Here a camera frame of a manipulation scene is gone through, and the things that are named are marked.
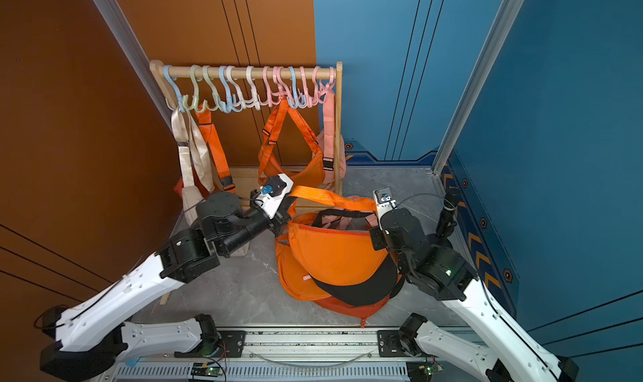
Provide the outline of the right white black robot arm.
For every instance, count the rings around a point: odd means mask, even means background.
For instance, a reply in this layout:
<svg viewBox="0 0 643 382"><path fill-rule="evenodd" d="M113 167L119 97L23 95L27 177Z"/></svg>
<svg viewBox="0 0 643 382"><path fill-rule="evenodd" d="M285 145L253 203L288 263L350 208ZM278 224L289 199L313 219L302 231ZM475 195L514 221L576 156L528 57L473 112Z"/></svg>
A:
<svg viewBox="0 0 643 382"><path fill-rule="evenodd" d="M377 209L375 244L399 261L420 291L443 303L482 340L474 343L412 313L400 327L400 343L412 357L433 355L480 381L574 381L579 367L540 345L493 298L477 270L420 221L391 204Z"/></svg>

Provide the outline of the dark orange sling bag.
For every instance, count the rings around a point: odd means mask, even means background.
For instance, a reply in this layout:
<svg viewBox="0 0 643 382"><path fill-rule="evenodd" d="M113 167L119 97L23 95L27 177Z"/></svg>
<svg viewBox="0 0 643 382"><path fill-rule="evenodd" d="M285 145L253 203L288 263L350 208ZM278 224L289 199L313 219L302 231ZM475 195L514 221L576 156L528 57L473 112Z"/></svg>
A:
<svg viewBox="0 0 643 382"><path fill-rule="evenodd" d="M357 318L360 321L360 327L365 328L368 318L378 313L390 300L390 297L383 298L375 304L365 306L353 306L347 304L338 298L328 297L321 300L316 300L314 303L319 307L340 313L349 317Z"/></svg>

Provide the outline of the orange bag with black strap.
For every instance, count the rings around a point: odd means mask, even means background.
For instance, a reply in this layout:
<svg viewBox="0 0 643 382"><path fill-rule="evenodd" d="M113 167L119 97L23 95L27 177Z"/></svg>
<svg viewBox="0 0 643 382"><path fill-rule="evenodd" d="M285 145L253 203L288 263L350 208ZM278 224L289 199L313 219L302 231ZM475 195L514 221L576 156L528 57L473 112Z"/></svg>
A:
<svg viewBox="0 0 643 382"><path fill-rule="evenodd" d="M326 240L332 252L332 273L324 282L316 280L320 288L330 293L331 297L353 306L375 304L383 298L393 298L398 293L404 281L397 263L387 250L373 249L369 230L340 231L322 228L324 215L363 217L368 213L376 214L373 200L358 196L342 197L329 190L306 186L296 186L291 196L325 207L316 213L295 216L283 231L289 233L291 241L294 240L296 226L320 228L331 234Z"/></svg>

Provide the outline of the bright orange sling bag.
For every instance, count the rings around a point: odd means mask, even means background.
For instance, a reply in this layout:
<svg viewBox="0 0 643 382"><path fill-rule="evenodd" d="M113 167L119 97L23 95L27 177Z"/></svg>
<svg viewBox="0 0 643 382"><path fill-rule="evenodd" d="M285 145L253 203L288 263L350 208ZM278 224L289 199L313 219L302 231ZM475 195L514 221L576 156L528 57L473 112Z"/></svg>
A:
<svg viewBox="0 0 643 382"><path fill-rule="evenodd" d="M316 284L328 280L332 271L328 231L311 226L296 226L294 240L285 232L276 238L276 259L281 286L294 299L318 302L331 294Z"/></svg>
<svg viewBox="0 0 643 382"><path fill-rule="evenodd" d="M291 119L296 129L303 137L304 146L281 144L279 139L286 119ZM258 181L263 184L271 176L286 174L295 185L318 187L323 184L325 170L323 169L323 149L316 134L308 122L286 100L282 100L272 110L263 132L263 141L259 151ZM281 163L276 157L276 149L281 153L287 148L295 148L299 155L299 163Z"/></svg>

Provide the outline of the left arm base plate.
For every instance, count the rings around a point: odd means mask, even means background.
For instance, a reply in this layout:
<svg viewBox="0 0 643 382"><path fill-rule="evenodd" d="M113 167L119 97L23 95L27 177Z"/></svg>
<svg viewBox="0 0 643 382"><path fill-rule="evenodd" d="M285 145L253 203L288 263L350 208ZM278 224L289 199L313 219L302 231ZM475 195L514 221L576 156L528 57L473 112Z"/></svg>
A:
<svg viewBox="0 0 643 382"><path fill-rule="evenodd" d="M205 358L238 359L242 357L246 331L224 330L219 331L215 340L204 340L187 353L175 352L175 358Z"/></svg>

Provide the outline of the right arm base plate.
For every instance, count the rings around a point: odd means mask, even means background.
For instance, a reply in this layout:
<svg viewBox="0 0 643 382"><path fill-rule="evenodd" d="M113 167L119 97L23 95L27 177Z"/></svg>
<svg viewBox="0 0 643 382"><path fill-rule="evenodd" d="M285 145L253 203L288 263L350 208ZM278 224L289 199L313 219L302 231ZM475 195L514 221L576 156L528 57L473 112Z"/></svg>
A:
<svg viewBox="0 0 643 382"><path fill-rule="evenodd" d="M417 344L417 333L400 330L378 330L378 354L381 358L420 358L427 356Z"/></svg>

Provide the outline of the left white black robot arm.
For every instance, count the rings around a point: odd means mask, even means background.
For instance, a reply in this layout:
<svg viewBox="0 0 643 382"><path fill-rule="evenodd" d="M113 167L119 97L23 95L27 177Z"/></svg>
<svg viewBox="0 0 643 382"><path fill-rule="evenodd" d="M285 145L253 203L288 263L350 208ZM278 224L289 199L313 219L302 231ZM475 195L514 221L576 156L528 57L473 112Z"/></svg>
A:
<svg viewBox="0 0 643 382"><path fill-rule="evenodd" d="M296 198L289 192L253 191L249 209L228 192L217 192L196 206L197 221L144 259L122 280L73 308L56 306L42 317L53 342L40 353L41 371L64 381L84 381L116 362L170 353L200 357L222 350L222 338L209 315L169 324L128 323L157 298L217 268L264 231L278 233Z"/></svg>

